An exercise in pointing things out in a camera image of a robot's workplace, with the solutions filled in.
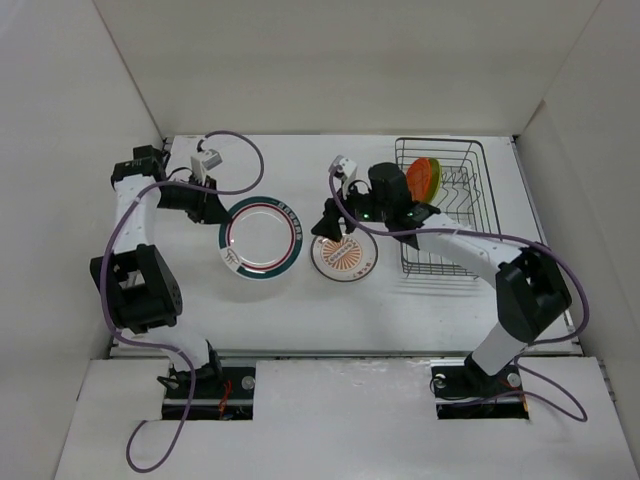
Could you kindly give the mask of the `orange plastic plate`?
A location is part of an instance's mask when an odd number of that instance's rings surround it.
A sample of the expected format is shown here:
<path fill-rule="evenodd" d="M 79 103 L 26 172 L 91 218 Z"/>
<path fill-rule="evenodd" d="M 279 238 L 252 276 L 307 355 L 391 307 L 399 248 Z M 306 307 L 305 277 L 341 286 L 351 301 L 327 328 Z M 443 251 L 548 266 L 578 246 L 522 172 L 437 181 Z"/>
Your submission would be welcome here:
<path fill-rule="evenodd" d="M 406 172 L 407 184 L 414 201 L 426 203 L 426 191 L 431 177 L 429 158 L 431 157 L 416 159 Z"/>

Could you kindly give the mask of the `white plate teal rim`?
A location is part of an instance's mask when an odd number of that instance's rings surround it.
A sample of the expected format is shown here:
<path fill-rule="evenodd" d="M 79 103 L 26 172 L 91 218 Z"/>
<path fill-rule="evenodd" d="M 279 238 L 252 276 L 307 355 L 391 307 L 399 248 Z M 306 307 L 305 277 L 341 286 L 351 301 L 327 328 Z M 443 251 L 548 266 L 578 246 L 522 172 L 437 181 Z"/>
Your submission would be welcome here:
<path fill-rule="evenodd" d="M 299 217 L 283 201 L 253 196 L 229 210 L 231 219 L 218 233 L 225 265 L 249 280 L 271 280 L 295 264 L 303 247 Z"/>

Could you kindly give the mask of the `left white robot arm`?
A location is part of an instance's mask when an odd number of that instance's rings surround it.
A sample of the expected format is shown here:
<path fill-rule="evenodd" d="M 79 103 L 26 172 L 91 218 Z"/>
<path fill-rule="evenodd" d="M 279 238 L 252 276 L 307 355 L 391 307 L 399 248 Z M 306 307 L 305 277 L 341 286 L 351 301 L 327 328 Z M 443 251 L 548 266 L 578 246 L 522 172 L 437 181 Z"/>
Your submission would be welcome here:
<path fill-rule="evenodd" d="M 185 188 L 163 185 L 144 196 L 139 192 L 165 182 L 163 153 L 151 145 L 133 149 L 133 158 L 114 166 L 111 184 L 117 197 L 116 223 L 121 225 L 106 270 L 106 299 L 115 328 L 140 341 L 172 345 L 186 354 L 169 353 L 173 366 L 159 382 L 182 390 L 191 385 L 204 397 L 217 394 L 224 374 L 217 352 L 203 336 L 178 322 L 183 311 L 180 287 L 154 241 L 159 209 L 183 211 L 196 224 L 224 225 L 231 215 L 216 194 L 216 180 L 201 168 Z"/>

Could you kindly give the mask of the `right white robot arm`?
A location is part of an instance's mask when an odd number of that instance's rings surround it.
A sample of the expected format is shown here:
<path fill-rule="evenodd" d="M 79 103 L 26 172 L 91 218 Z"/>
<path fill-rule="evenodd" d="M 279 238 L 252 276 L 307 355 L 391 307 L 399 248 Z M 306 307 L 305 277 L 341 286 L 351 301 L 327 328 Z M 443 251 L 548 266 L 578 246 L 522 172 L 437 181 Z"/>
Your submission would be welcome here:
<path fill-rule="evenodd" d="M 369 188 L 356 185 L 357 165 L 339 156 L 329 168 L 331 196 L 312 232 L 332 241 L 356 229 L 391 237 L 463 267 L 496 293 L 497 322 L 481 344 L 444 378 L 451 397 L 496 393 L 506 367 L 572 304 L 558 260 L 543 245 L 520 237 L 479 232 L 411 197 L 394 163 L 369 168 Z"/>

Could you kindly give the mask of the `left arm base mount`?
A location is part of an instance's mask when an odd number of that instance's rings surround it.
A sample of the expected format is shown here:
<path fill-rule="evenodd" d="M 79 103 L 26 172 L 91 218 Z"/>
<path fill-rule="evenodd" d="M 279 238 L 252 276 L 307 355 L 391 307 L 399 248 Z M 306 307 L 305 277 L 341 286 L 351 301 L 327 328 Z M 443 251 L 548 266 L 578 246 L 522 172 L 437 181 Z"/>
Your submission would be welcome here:
<path fill-rule="evenodd" d="M 256 368 L 254 366 L 224 366 L 223 378 L 196 383 L 187 420 L 245 421 L 253 419 Z M 183 416 L 189 393 L 189 375 L 175 375 L 173 369 L 168 376 L 158 376 L 164 388 L 161 407 L 163 420 L 180 420 Z"/>

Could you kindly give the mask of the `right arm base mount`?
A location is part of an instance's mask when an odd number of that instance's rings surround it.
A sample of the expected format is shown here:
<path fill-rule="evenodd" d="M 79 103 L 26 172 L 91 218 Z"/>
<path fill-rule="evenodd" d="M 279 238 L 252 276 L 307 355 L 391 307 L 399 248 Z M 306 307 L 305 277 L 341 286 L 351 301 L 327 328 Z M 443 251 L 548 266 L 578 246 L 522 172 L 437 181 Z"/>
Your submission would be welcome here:
<path fill-rule="evenodd" d="M 528 420 L 522 380 L 514 365 L 494 376 L 466 365 L 431 367 L 430 390 L 439 420 Z"/>

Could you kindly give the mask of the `green plastic plate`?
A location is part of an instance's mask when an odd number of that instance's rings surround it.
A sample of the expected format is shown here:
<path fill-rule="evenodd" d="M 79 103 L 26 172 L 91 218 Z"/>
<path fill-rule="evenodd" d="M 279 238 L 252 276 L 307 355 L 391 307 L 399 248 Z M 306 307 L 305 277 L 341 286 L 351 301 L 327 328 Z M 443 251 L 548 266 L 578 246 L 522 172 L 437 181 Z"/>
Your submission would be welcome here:
<path fill-rule="evenodd" d="M 441 186 L 442 167 L 436 158 L 429 158 L 429 165 L 431 167 L 431 177 L 426 191 L 425 202 L 432 204 Z"/>

